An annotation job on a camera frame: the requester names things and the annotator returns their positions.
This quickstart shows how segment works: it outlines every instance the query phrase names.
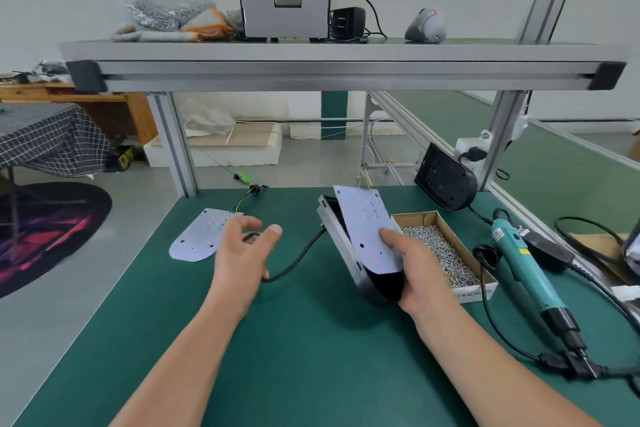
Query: box of screws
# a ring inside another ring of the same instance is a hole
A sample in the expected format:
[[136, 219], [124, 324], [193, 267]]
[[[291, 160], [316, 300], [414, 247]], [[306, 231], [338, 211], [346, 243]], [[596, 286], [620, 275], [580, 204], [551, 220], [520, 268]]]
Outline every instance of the box of screws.
[[[402, 233], [431, 248], [460, 303], [482, 300], [480, 263], [449, 228], [440, 213], [429, 211], [394, 214], [392, 219]], [[484, 272], [484, 283], [487, 299], [490, 299], [498, 281]]]

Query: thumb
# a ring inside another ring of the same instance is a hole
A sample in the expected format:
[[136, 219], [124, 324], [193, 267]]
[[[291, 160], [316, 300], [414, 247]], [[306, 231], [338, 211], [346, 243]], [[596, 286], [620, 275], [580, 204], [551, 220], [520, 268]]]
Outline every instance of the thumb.
[[281, 236], [282, 227], [280, 225], [270, 225], [251, 245], [251, 250], [257, 255], [257, 258], [265, 261]]
[[400, 253], [407, 253], [413, 239], [388, 228], [380, 228], [382, 241]]

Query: desk drawer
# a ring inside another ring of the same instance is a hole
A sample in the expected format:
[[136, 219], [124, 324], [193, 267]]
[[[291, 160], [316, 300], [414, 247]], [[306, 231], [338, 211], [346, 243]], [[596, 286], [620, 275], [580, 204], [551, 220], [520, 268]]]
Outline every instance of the desk drawer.
[[51, 101], [46, 88], [11, 87], [0, 85], [2, 101]]

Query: forearm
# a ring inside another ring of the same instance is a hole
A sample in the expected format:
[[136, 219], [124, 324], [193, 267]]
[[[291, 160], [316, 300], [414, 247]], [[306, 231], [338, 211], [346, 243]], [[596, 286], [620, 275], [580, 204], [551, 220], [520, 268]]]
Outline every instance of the forearm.
[[238, 320], [221, 301], [207, 298], [111, 427], [199, 427]]
[[516, 361], [459, 304], [434, 304], [415, 322], [481, 427], [599, 425]]

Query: person's left hand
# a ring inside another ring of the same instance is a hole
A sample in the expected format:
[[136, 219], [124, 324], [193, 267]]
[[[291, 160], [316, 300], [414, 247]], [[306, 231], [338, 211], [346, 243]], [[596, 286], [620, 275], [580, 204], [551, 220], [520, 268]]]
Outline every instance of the person's left hand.
[[211, 290], [205, 302], [222, 301], [241, 319], [258, 293], [262, 277], [268, 277], [265, 262], [282, 235], [271, 225], [251, 244], [243, 242], [243, 230], [259, 230], [262, 223], [252, 216], [236, 216], [227, 222], [216, 252]]

